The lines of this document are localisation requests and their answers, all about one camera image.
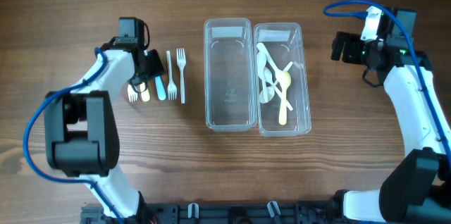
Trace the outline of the small white fork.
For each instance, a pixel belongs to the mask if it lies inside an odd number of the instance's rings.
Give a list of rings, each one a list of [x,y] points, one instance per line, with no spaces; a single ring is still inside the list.
[[[171,58],[171,52],[169,50],[166,52],[166,61],[167,61],[167,67],[168,67],[168,86],[167,86],[168,99],[176,100],[178,91],[177,91],[177,87],[173,80],[172,58]]]

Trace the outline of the white fork tines down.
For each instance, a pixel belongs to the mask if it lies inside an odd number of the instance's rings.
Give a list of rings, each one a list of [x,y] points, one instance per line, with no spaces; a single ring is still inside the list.
[[[128,85],[128,100],[130,103],[135,103],[139,101],[139,95],[138,93],[133,89],[132,85]]]

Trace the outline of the white spoon thin handle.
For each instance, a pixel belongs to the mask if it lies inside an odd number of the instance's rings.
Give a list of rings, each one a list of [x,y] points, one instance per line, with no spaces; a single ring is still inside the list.
[[[271,101],[275,94],[278,96],[281,95],[280,90],[276,87],[278,81],[273,82],[272,72],[268,68],[264,68],[264,77],[266,80],[266,83],[264,84],[266,87],[266,94],[264,94],[263,90],[261,90],[259,94],[259,101],[262,104],[266,104]]]

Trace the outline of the clear white spoon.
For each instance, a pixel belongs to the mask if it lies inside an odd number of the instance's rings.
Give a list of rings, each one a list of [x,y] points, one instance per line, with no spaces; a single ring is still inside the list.
[[[266,66],[266,55],[264,53],[262,53],[261,51],[259,51],[257,53],[257,73],[258,73],[259,79],[261,80],[264,101],[267,102],[268,101],[268,92],[267,92],[266,80],[265,80],[265,76],[264,76],[265,66]]]

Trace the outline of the yellow green spoon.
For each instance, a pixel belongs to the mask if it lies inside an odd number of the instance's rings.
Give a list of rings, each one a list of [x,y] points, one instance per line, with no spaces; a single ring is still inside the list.
[[[280,110],[278,122],[280,125],[285,125],[287,123],[287,91],[291,85],[291,77],[288,72],[280,71],[277,74],[277,79],[281,86],[281,98],[280,98]]]

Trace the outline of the slim white fork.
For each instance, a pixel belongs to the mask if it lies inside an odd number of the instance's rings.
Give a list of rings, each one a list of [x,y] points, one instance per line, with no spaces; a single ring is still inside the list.
[[[184,77],[184,70],[185,66],[187,64],[186,61],[186,54],[184,48],[177,48],[176,49],[176,56],[177,56],[177,65],[180,70],[180,100],[182,104],[185,104],[185,77]]]

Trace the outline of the cream yellow fork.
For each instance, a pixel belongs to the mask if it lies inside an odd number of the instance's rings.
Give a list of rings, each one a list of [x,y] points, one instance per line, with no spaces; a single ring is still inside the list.
[[[149,93],[149,88],[148,88],[146,82],[143,82],[140,85],[140,98],[143,102],[148,102],[151,99],[150,93]]]

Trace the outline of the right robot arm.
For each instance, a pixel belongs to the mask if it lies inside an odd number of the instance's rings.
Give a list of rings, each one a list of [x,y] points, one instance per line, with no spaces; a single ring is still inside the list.
[[[449,223],[450,126],[433,86],[432,64],[413,46],[416,11],[361,0],[360,35],[338,32],[331,58],[377,74],[393,103],[405,158],[370,191],[340,190],[321,217],[329,223]]]

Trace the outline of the white spoon wide handle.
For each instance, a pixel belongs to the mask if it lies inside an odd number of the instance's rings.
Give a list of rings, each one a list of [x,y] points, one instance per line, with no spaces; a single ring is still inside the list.
[[[260,50],[261,52],[263,52],[264,55],[266,56],[266,60],[270,64],[270,66],[272,67],[272,69],[273,69],[273,71],[275,73],[276,80],[278,81],[278,83],[281,86],[289,86],[291,84],[291,77],[290,77],[289,73],[285,72],[285,71],[282,71],[282,70],[280,70],[278,68],[278,66],[276,65],[276,63],[272,59],[270,53],[268,52],[268,49],[266,48],[266,46],[262,42],[259,42],[257,44],[257,49]]]

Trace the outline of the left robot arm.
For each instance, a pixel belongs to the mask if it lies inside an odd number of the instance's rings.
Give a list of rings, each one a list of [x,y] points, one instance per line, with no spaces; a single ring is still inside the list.
[[[49,92],[43,106],[48,164],[64,183],[82,183],[99,200],[112,223],[151,223],[154,214],[118,165],[120,140],[111,102],[124,84],[134,93],[165,70],[149,50],[149,28],[121,17],[118,35],[95,49],[95,64],[74,85]]]

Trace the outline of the light blue fork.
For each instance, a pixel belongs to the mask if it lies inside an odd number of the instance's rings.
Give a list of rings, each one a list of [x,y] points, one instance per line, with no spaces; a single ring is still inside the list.
[[[163,85],[163,80],[161,79],[161,76],[155,77],[155,85],[156,85],[156,93],[157,97],[160,101],[163,101],[166,99],[166,90]]]

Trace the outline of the white spoon bowl up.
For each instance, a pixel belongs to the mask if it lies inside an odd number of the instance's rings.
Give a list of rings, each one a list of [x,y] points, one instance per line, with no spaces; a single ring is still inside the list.
[[[264,68],[264,76],[265,76],[265,80],[267,83],[269,83],[272,87],[273,92],[275,92],[279,97],[281,97],[281,91],[277,88],[276,83],[273,81],[273,75],[272,72],[270,71],[270,69],[268,68]],[[286,101],[286,106],[287,108],[292,111],[293,107],[291,106],[291,104],[289,103],[289,101]]]

